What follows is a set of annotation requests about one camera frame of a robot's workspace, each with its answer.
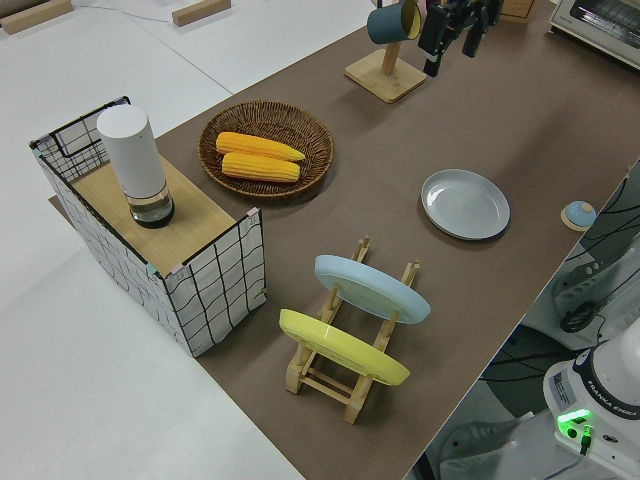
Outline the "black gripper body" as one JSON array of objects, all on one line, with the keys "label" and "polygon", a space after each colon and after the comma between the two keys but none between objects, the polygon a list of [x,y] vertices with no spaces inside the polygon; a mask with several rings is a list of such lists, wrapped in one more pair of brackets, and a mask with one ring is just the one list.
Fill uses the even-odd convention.
[{"label": "black gripper body", "polygon": [[501,0],[437,1],[437,5],[449,12],[452,25],[495,25],[502,11]]}]

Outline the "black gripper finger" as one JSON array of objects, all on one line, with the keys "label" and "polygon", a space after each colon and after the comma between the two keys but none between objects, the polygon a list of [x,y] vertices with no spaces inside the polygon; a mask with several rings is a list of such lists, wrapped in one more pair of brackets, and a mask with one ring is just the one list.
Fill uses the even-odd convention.
[{"label": "black gripper finger", "polygon": [[426,53],[424,73],[437,75],[445,47],[445,36],[451,23],[451,11],[441,5],[431,5],[418,41],[418,47]]},{"label": "black gripper finger", "polygon": [[486,12],[476,15],[474,25],[468,31],[462,53],[465,56],[475,56],[479,49],[480,43],[489,29],[489,19]]}]

